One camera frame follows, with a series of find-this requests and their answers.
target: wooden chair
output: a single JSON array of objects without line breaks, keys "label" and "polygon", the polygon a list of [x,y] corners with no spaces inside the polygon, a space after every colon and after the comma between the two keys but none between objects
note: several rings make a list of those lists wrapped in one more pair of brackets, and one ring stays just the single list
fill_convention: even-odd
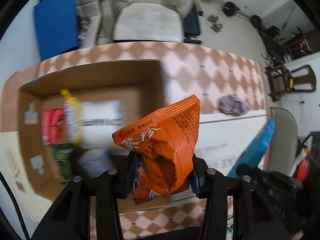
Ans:
[{"label": "wooden chair", "polygon": [[[303,75],[303,76],[298,76],[298,77],[292,76],[292,73],[295,73],[295,72],[300,71],[302,69],[307,69],[308,74]],[[278,75],[271,76],[272,72],[277,72]],[[286,93],[290,94],[290,93],[314,92],[316,90],[316,75],[313,72],[310,65],[305,65],[305,66],[302,66],[300,68],[297,68],[295,70],[290,71],[286,68],[285,65],[280,64],[277,67],[274,67],[274,68],[267,70],[266,74],[268,75],[269,80],[276,79],[278,77],[282,77],[283,83],[284,83],[284,90],[279,90],[279,91],[272,91],[271,84],[270,84],[270,90],[272,91],[272,93],[270,93],[269,96],[271,96],[271,97],[283,95]],[[310,84],[311,89],[295,89],[294,86],[298,85],[298,84],[299,85],[300,84]]]}]

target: blue cushion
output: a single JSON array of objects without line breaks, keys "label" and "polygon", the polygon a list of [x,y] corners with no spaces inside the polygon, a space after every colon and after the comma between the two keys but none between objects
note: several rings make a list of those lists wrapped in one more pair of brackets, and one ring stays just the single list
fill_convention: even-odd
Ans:
[{"label": "blue cushion", "polygon": [[76,0],[43,0],[35,6],[41,60],[78,48]]}]

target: green package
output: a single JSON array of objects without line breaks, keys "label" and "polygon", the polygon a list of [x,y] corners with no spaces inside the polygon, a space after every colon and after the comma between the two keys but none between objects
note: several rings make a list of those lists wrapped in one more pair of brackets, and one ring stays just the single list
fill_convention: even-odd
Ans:
[{"label": "green package", "polygon": [[70,166],[70,155],[73,153],[74,146],[72,143],[59,143],[51,145],[52,155],[62,177],[61,183],[67,183],[72,179],[72,171]]}]

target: white package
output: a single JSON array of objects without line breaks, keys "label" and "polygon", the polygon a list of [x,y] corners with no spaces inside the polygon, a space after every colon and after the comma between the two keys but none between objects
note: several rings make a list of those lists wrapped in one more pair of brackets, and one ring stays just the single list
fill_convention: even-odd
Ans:
[{"label": "white package", "polygon": [[104,149],[85,151],[78,163],[91,178],[99,177],[105,171],[114,168],[108,152]]},{"label": "white package", "polygon": [[124,112],[121,100],[82,102],[81,146],[83,149],[108,149],[121,151],[114,144],[112,133],[124,126]]}]

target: gray chair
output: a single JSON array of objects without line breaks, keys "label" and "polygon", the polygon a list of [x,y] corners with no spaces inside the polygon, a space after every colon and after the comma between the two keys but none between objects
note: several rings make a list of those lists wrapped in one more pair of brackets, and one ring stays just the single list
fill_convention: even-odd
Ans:
[{"label": "gray chair", "polygon": [[292,114],[279,107],[275,111],[276,128],[270,143],[269,171],[279,171],[288,175],[295,161],[298,146],[298,127]]}]

